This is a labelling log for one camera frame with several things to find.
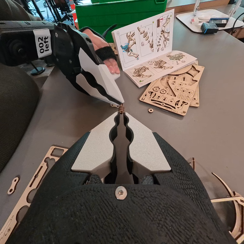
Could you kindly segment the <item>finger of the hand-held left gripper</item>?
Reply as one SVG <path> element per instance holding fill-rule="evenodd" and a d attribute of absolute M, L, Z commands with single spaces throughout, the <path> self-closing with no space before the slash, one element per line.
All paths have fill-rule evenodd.
<path fill-rule="evenodd" d="M 114 104 L 114 105 L 119 105 L 120 103 L 119 102 L 112 102 L 111 100 L 109 100 L 108 98 L 106 98 L 105 96 L 101 95 L 99 93 L 99 91 L 90 86 L 86 80 L 86 78 L 82 75 L 82 74 L 78 74 L 76 76 L 76 83 L 81 86 L 90 96 L 93 96 L 99 100 L 102 100 L 102 101 L 105 101 L 105 102 L 108 102 L 110 104 Z"/>
<path fill-rule="evenodd" d="M 79 50 L 79 61 L 82 68 L 80 74 L 86 78 L 90 86 L 96 88 L 101 95 L 112 102 L 124 103 L 114 77 L 105 64 L 95 64 L 82 48 Z"/>

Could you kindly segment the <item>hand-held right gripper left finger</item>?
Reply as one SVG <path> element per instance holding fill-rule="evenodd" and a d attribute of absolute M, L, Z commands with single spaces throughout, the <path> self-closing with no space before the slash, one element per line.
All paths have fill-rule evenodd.
<path fill-rule="evenodd" d="M 99 175 L 106 184 L 114 184 L 117 177 L 116 149 L 113 143 L 117 137 L 120 113 L 115 112 L 93 128 L 84 142 L 71 169 Z"/>

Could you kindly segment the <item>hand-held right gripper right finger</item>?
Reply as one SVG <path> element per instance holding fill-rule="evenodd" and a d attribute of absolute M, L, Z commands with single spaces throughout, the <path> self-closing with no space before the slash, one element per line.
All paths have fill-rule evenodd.
<path fill-rule="evenodd" d="M 127 112 L 124 113 L 127 146 L 127 169 L 138 184 L 144 175 L 170 172 L 171 167 L 158 144 L 154 133 Z"/>

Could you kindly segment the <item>person's left forearm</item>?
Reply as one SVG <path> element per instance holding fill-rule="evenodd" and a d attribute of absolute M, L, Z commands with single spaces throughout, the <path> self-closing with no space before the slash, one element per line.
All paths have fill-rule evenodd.
<path fill-rule="evenodd" d="M 20 4 L 12 0 L 0 1 L 0 20 L 6 21 L 42 21 L 29 14 Z"/>

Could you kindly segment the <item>small wooden link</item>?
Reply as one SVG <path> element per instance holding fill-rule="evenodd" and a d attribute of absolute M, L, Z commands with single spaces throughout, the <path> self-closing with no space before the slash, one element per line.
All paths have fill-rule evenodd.
<path fill-rule="evenodd" d="M 7 192 L 8 195 L 14 193 L 14 191 L 16 190 L 16 186 L 17 186 L 19 180 L 20 180 L 19 177 L 15 177 L 15 178 L 12 180 L 11 186 L 10 186 L 10 188 L 8 189 L 8 192 Z"/>

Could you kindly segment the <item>wooden parts sheet with wheels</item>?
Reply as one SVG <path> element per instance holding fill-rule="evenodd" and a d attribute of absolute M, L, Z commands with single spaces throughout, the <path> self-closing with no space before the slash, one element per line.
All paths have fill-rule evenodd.
<path fill-rule="evenodd" d="M 112 48 L 114 54 L 115 54 L 115 55 L 118 55 L 118 52 L 117 52 L 117 48 L 116 48 L 115 43 L 113 43 L 113 42 L 109 42 L 108 44 L 109 44 L 109 46 Z"/>

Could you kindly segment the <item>wooden parts sheet with gears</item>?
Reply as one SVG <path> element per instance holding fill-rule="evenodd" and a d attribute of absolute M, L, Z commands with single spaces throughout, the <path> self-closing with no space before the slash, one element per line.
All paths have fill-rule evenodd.
<path fill-rule="evenodd" d="M 191 75 L 166 75 L 149 84 L 140 101 L 185 116 L 199 81 Z"/>

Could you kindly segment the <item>wooden parts sheet with slots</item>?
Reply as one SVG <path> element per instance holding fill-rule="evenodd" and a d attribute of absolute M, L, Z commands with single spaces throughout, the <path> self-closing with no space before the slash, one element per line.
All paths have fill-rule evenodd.
<path fill-rule="evenodd" d="M 195 61 L 168 75 L 168 85 L 176 98 L 182 99 L 191 107 L 199 107 L 199 81 L 204 67 Z"/>

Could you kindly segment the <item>partly built wooden model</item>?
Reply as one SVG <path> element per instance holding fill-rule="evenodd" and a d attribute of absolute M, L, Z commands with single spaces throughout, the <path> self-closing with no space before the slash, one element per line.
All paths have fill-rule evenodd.
<path fill-rule="evenodd" d="M 235 224 L 232 231 L 229 231 L 230 235 L 235 239 L 236 243 L 243 243 L 244 241 L 244 197 L 237 193 L 236 191 L 232 191 L 230 187 L 214 172 L 211 173 L 215 176 L 220 183 L 226 189 L 228 195 L 223 198 L 215 198 L 211 199 L 212 203 L 225 203 L 231 202 L 234 205 L 234 217 Z"/>

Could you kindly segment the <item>person's left hand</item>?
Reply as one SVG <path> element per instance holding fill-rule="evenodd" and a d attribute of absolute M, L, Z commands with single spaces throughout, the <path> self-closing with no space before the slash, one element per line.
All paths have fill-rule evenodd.
<path fill-rule="evenodd" d="M 106 42 L 105 38 L 90 27 L 84 27 L 80 29 L 80 32 L 88 35 L 91 39 L 96 55 L 108 67 L 110 73 L 120 74 L 120 70 L 117 65 L 117 57 L 115 56 L 111 46 Z"/>

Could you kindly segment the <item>orange traffic cone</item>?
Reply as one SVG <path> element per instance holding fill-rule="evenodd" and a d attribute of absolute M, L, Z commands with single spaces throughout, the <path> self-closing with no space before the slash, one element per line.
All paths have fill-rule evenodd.
<path fill-rule="evenodd" d="M 74 25 L 79 30 L 74 1 L 73 0 L 70 0 L 69 1 L 69 4 L 70 4 L 71 10 L 72 10 L 71 14 L 72 14 L 72 17 L 73 17 L 73 20 L 74 20 Z"/>

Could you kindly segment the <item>assembly instruction booklet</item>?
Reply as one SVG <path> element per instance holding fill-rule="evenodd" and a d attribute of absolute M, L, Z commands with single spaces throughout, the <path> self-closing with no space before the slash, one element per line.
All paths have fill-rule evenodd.
<path fill-rule="evenodd" d="M 172 50 L 174 9 L 112 31 L 123 72 L 142 87 L 192 64 L 196 57 Z"/>

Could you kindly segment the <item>black and blue box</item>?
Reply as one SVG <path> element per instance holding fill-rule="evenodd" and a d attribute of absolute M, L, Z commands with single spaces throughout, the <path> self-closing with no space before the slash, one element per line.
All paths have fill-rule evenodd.
<path fill-rule="evenodd" d="M 202 23 L 201 31 L 203 34 L 213 34 L 218 32 L 219 28 L 215 23 Z"/>

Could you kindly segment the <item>dark flat device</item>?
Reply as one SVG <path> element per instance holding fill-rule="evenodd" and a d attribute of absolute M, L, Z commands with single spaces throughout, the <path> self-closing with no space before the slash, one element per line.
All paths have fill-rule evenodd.
<path fill-rule="evenodd" d="M 229 17 L 228 18 L 210 18 L 209 23 L 215 24 L 219 28 L 223 28 L 227 25 L 228 21 L 229 21 Z"/>

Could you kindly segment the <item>emptied wooden parts frame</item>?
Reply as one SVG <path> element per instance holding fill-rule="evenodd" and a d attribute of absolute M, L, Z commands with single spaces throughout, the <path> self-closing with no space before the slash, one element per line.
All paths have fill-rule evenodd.
<path fill-rule="evenodd" d="M 48 150 L 41 164 L 37 168 L 33 177 L 31 178 L 29 184 L 6 220 L 0 231 L 0 243 L 6 243 L 7 239 L 10 237 L 12 232 L 20 224 L 20 221 L 23 219 L 28 208 L 31 205 L 33 197 L 41 184 L 43 178 L 45 177 L 48 170 L 57 162 L 57 160 L 67 151 L 67 148 L 62 148 L 56 145 L 53 145 Z"/>

